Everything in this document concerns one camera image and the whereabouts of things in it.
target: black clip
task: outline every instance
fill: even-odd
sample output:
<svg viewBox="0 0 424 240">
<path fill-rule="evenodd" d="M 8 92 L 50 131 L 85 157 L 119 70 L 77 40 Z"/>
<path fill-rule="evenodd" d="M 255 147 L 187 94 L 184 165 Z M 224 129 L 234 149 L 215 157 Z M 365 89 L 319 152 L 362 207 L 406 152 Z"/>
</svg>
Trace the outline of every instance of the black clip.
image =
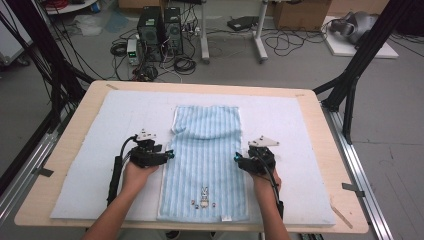
<svg viewBox="0 0 424 240">
<path fill-rule="evenodd" d="M 365 192 L 360 191 L 358 186 L 355 186 L 355 185 L 352 185 L 352 184 L 347 184 L 347 183 L 342 183 L 342 188 L 345 189 L 345 190 L 354 191 L 357 197 L 365 197 Z"/>
<path fill-rule="evenodd" d="M 51 175 L 53 175 L 54 171 L 50 170 L 50 169 L 46 169 L 46 168 L 35 168 L 32 171 L 32 174 L 37 174 L 37 175 L 42 175 L 45 177 L 50 177 Z"/>
</svg>

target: cardboard box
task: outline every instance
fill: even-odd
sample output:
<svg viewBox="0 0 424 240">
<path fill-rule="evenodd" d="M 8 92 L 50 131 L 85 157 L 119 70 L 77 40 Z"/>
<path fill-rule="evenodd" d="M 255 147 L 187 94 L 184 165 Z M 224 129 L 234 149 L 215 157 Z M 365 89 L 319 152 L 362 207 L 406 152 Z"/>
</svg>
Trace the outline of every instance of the cardboard box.
<svg viewBox="0 0 424 240">
<path fill-rule="evenodd" d="M 142 9 L 145 6 L 160 6 L 163 10 L 165 0 L 118 0 L 119 8 Z"/>
<path fill-rule="evenodd" d="M 343 17 L 349 12 L 364 11 L 368 14 L 380 14 L 389 0 L 333 0 L 328 16 Z"/>
<path fill-rule="evenodd" d="M 274 23 L 277 29 L 321 31 L 332 0 L 308 0 L 299 4 L 280 2 L 275 6 Z"/>
</svg>

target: white cable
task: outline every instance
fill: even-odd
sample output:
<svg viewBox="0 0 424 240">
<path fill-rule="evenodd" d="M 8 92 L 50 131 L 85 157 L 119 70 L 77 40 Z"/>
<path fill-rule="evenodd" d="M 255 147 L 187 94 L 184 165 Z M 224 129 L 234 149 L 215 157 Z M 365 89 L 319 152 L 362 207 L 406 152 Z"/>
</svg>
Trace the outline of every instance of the white cable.
<svg viewBox="0 0 424 240">
<path fill-rule="evenodd" d="M 174 75 L 177 75 L 177 77 L 179 77 L 180 78 L 180 82 L 181 83 L 183 83 L 183 78 L 178 74 L 178 73 L 175 73 L 175 72 L 172 72 L 172 71 L 170 71 L 170 70 L 168 70 L 168 69 L 166 69 L 165 68 L 165 62 L 166 62 L 166 59 L 168 58 L 168 54 L 164 54 L 163 53 L 163 51 L 162 51 L 162 47 L 160 48 L 160 51 L 161 51 L 161 53 L 162 53 L 162 56 L 164 57 L 164 59 L 163 59 L 163 61 L 159 64 L 159 67 L 161 67 L 163 70 L 165 70 L 166 72 L 168 72 L 168 73 L 172 73 L 172 74 L 174 74 Z"/>
</svg>

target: table leg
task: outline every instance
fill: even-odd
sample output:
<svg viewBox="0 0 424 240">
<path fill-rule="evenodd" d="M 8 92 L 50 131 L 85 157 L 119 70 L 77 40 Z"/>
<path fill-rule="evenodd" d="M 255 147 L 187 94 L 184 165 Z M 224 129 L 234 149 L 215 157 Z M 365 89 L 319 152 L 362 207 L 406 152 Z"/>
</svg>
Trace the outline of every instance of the table leg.
<svg viewBox="0 0 424 240">
<path fill-rule="evenodd" d="M 200 46 L 202 47 L 202 60 L 204 63 L 209 64 L 209 48 L 208 39 L 206 37 L 206 14 L 205 14 L 206 0 L 202 0 L 202 24 L 201 24 L 201 37 Z"/>
<path fill-rule="evenodd" d="M 253 39 L 255 40 L 256 47 L 258 48 L 258 51 L 259 51 L 259 63 L 263 63 L 264 61 L 268 59 L 268 55 L 266 54 L 265 47 L 261 39 L 262 27 L 264 25 L 264 19 L 265 19 L 267 7 L 268 7 L 268 0 L 263 0 L 261 9 L 259 12 L 258 30 L 253 32 Z"/>
</svg>

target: metal rail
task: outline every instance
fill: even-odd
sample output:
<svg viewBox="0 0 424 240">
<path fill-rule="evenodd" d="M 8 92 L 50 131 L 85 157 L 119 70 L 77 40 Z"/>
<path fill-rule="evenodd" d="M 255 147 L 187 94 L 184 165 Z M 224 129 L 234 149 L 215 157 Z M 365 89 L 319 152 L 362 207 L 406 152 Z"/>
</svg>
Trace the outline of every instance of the metal rail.
<svg viewBox="0 0 424 240">
<path fill-rule="evenodd" d="M 332 128 L 333 133 L 338 139 L 338 144 L 344 155 L 344 160 L 349 168 L 352 177 L 352 182 L 355 183 L 359 191 L 365 193 L 364 197 L 360 197 L 363 206 L 366 208 L 374 232 L 378 239 L 381 240 L 393 240 L 393 236 L 390 232 L 389 226 L 383 216 L 383 212 L 378 205 L 377 199 L 374 196 L 372 188 L 368 182 L 368 178 L 365 175 L 364 169 L 362 168 L 361 161 L 356 154 L 355 148 L 351 145 L 343 135 L 343 119 L 338 112 L 330 112 L 323 108 L 324 114 L 327 117 L 327 122 Z"/>
</svg>

